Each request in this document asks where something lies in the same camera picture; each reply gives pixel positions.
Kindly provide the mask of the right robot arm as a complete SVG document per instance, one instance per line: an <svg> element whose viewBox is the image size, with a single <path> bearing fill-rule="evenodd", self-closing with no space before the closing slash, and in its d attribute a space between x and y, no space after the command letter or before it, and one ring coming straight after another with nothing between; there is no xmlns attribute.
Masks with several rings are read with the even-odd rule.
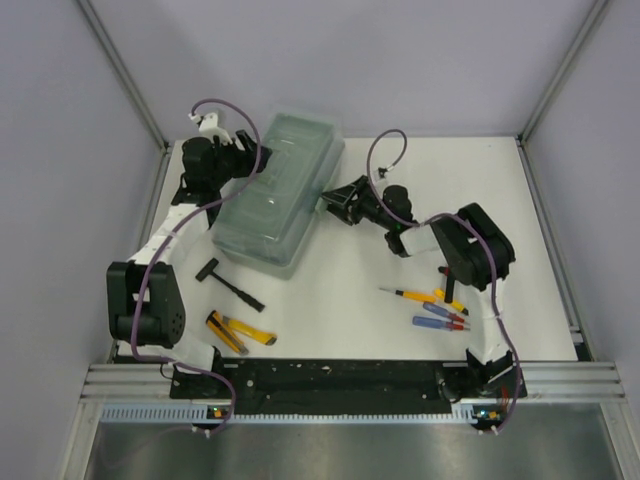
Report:
<svg viewBox="0 0 640 480"><path fill-rule="evenodd" d="M379 192L366 176L326 191L321 198L327 211L347 225L366 219L382 227L389 249L399 257L428 251L443 255L444 302L452 303L459 289L471 319L467 372L458 383L445 383L457 398L467 391L481 396L504 391L515 397L521 394L520 360L500 306L510 267L516 261L515 249L479 204L420 223L413 217L405 187L388 185Z"/></svg>

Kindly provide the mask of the small black handled hammer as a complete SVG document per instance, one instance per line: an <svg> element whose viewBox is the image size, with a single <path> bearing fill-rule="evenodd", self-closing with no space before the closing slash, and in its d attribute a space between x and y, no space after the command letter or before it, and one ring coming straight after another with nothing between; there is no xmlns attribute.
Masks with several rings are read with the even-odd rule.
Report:
<svg viewBox="0 0 640 480"><path fill-rule="evenodd" d="M444 289L444 302L446 304L452 304L455 299L455 284L456 279L452 273L446 277L445 289Z"/></svg>

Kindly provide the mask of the green toolbox with clear lid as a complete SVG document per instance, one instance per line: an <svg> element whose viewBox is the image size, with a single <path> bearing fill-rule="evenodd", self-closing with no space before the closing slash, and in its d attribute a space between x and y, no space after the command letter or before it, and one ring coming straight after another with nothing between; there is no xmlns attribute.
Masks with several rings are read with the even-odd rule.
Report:
<svg viewBox="0 0 640 480"><path fill-rule="evenodd" d="M221 207L212 240L230 260L283 280L297 268L345 147L330 117L281 112L263 137L265 169Z"/></svg>

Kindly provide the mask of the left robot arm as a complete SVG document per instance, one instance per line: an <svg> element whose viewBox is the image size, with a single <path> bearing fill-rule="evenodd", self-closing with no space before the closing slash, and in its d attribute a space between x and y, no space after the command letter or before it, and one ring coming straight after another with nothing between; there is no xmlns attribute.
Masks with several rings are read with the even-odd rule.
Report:
<svg viewBox="0 0 640 480"><path fill-rule="evenodd" d="M128 344L139 362L169 363L192 372L192 384L205 396L220 394L227 374L214 364L216 348L187 330L177 272L215 222L225 185L255 177L270 155L244 130L234 137L184 141L183 172L166 217L138 252L113 262L106 272L111 336Z"/></svg>

